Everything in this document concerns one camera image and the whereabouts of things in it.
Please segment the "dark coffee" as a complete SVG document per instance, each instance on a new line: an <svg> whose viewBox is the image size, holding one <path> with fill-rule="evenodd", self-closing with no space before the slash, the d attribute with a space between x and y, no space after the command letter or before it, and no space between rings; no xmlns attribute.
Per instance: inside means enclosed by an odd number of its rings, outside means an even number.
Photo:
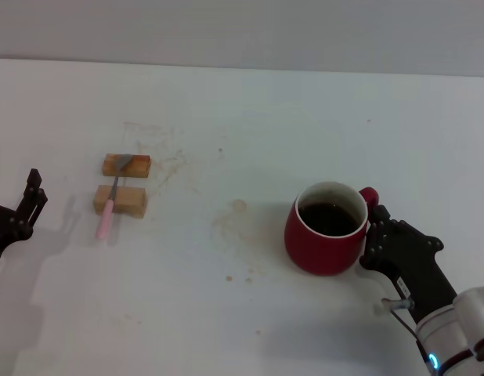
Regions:
<svg viewBox="0 0 484 376"><path fill-rule="evenodd" d="M327 202L307 204L298 209L298 214L307 227L324 236L343 237L359 227L358 221L344 208Z"/></svg>

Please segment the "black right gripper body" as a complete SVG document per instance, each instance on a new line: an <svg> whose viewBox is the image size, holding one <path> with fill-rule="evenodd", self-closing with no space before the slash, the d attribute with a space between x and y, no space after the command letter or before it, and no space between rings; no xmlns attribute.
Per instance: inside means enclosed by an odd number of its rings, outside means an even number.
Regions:
<svg viewBox="0 0 484 376"><path fill-rule="evenodd" d="M439 268L435 254L443 249L436 237L424 235L404 221L391 220L384 225L382 249L375 269L385 275L401 298L411 298L410 315L422 320L449 306L457 293Z"/></svg>

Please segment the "red ceramic cup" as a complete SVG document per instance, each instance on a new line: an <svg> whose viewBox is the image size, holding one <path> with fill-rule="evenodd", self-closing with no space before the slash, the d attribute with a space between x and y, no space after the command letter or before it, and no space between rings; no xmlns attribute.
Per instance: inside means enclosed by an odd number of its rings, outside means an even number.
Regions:
<svg viewBox="0 0 484 376"><path fill-rule="evenodd" d="M285 248L291 260L304 271L319 276L347 270L363 251L370 212L378 201L378 193L371 187L356 191L342 183L321 182L305 188L293 203L284 231ZM358 221L357 230L343 237L329 237L307 227L298 209L320 202L344 208Z"/></svg>

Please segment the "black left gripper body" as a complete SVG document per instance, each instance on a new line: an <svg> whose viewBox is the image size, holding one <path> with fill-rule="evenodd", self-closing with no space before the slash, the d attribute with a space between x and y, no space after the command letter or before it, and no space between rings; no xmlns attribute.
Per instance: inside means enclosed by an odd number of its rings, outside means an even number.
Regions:
<svg viewBox="0 0 484 376"><path fill-rule="evenodd" d="M31 204L19 205L16 210L0 206L0 259L9 245L32 236L33 229L29 223L32 214Z"/></svg>

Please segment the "pink handled metal spoon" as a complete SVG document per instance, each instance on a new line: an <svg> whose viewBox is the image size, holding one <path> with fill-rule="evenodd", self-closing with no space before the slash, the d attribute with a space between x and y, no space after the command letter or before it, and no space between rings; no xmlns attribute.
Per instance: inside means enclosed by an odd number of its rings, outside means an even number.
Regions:
<svg viewBox="0 0 484 376"><path fill-rule="evenodd" d="M106 201L103 212L100 216L99 220L99 225L96 231L96 238L99 240L104 240L108 238L108 235L110 233L110 227L111 227L111 219L113 215L113 209L114 209L114 199L116 197L117 193L117 184L119 177L121 175L121 170L132 160L132 155L131 154L123 154L121 155L115 162L114 162L114 168L115 168L115 177L114 177L114 182L112 184L112 187L110 189L110 196L108 200Z"/></svg>

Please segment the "plain wooden block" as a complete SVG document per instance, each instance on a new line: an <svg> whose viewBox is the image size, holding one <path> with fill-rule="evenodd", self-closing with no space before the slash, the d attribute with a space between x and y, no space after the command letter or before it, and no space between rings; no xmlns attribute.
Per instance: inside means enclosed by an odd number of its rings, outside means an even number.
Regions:
<svg viewBox="0 0 484 376"><path fill-rule="evenodd" d="M95 212L100 215L110 198L112 186L99 185L92 200ZM142 219L146 213L146 190L140 187L119 186L114 198L114 213L130 215Z"/></svg>

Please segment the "wooden block with red stain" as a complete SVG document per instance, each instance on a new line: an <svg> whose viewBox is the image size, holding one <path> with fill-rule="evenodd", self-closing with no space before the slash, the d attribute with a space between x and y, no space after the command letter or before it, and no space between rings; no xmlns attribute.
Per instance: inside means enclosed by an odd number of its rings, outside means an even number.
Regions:
<svg viewBox="0 0 484 376"><path fill-rule="evenodd" d="M120 176L126 178L148 177L151 166L149 155L138 154L106 154L102 174L104 176Z"/></svg>

